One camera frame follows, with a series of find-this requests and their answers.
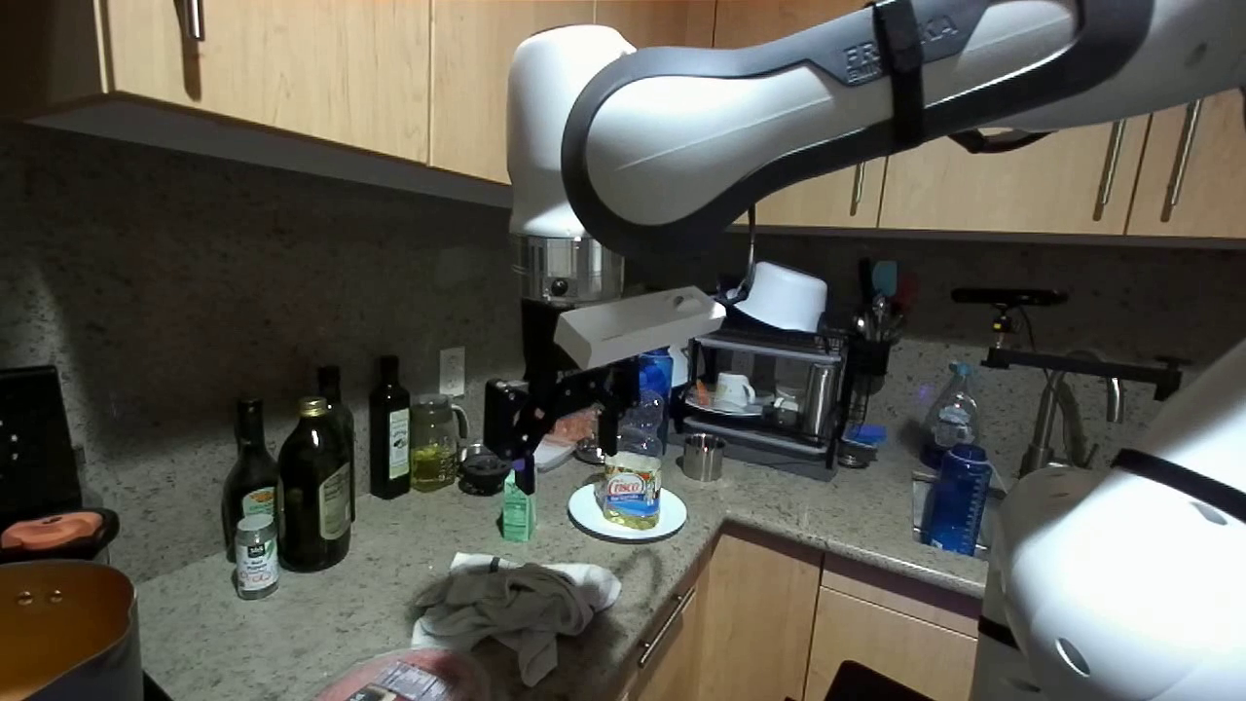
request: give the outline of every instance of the copper pot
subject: copper pot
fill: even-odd
[[[0,699],[145,699],[131,584],[107,567],[0,567],[0,638]]]

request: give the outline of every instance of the wine bottle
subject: wine bottle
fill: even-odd
[[[411,399],[395,381],[395,359],[378,364],[378,389],[368,399],[368,491],[395,500],[411,491]]]
[[[346,464],[349,472],[349,521],[354,521],[354,419],[343,402],[343,372],[320,365],[315,381],[320,381],[320,399],[327,402],[327,420],[333,424],[333,437],[338,437],[338,464]]]
[[[247,520],[247,513],[276,520],[276,464],[266,450],[266,406],[253,399],[240,399],[233,415],[237,415],[233,419],[237,464],[220,491],[220,539],[225,539],[230,563],[233,563],[237,520]]]
[[[349,548],[349,467],[327,402],[307,399],[279,446],[276,555],[285,569],[330,569]]]

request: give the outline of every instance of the tile backsplash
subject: tile backsplash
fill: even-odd
[[[356,433],[378,355],[421,394],[462,346],[468,419],[480,377],[521,372],[503,212],[33,129],[0,129],[0,164],[0,365],[57,365],[131,576],[216,548],[237,394],[266,399],[276,458],[320,364]]]
[[[907,323],[873,399],[895,433],[926,415],[948,359],[987,342],[991,312],[952,310],[959,284],[1065,289],[1065,310],[1035,312],[1039,346],[1204,365],[1246,333],[1243,251],[831,234],[764,239],[760,254],[843,298],[860,259],[902,264]],[[696,262],[634,262],[629,281],[717,284],[739,264],[739,239],[724,239]],[[84,491],[123,521],[107,558],[138,581],[216,548],[237,394],[267,402],[276,451],[320,364],[343,365],[365,428],[372,359],[394,350],[407,389],[436,389],[438,346],[468,350],[468,419],[484,377],[521,372],[504,212],[0,129],[0,365],[60,372]],[[1039,387],[1035,372],[982,373],[1001,464],[1021,459]],[[1096,458],[1157,408],[1129,387],[1113,428],[1100,387],[1075,394]]]

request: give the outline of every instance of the kitchen cabinet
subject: kitchen cabinet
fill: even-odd
[[[1144,119],[1052,133],[1021,151],[970,155],[931,141],[889,155],[885,230],[1123,234]]]
[[[665,616],[646,634],[634,678],[628,687],[628,701],[665,701],[665,699],[696,699],[702,691],[702,643],[704,643],[704,587],[708,574],[702,569],[693,584],[674,593]]]
[[[0,0],[0,45],[7,119],[123,141],[211,119],[426,155],[426,0]]]
[[[860,0],[717,0],[717,49],[747,49],[855,12]],[[754,202],[760,227],[855,227],[878,219],[885,159],[803,180]]]
[[[621,699],[803,699],[822,555],[726,526]]]
[[[545,29],[593,19],[634,49],[708,45],[711,0],[432,0],[432,168],[508,184],[508,55]]]
[[[976,599],[828,558],[807,701],[822,701],[848,660],[922,699],[966,701],[974,654]]]
[[[1147,124],[1129,234],[1136,239],[1246,239],[1246,104],[1214,93],[1164,111]]]
[[[587,23],[593,0],[432,0],[426,164],[504,180],[504,84],[521,38]]]
[[[807,699],[817,548],[724,530],[708,563],[702,687],[711,699]]]

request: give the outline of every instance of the cloth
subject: cloth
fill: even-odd
[[[536,687],[555,672],[555,634],[581,634],[621,584],[598,567],[519,567],[456,555],[451,576],[421,595],[411,650],[468,650],[499,638],[519,654],[519,676]]]

